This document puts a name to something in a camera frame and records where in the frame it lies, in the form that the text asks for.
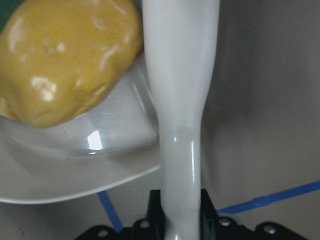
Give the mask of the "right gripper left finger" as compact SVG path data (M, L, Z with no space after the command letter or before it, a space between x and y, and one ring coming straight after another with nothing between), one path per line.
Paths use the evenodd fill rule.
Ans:
M149 192L146 215L132 226L116 232L112 227L96 225L75 240L163 240L165 238L165 215L161 206L161 191Z

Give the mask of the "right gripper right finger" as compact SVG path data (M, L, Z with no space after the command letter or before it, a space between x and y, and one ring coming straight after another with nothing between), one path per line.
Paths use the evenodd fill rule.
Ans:
M258 224L253 230L225 214L219 215L208 192L201 190L201 240L304 240L305 237L272 221Z

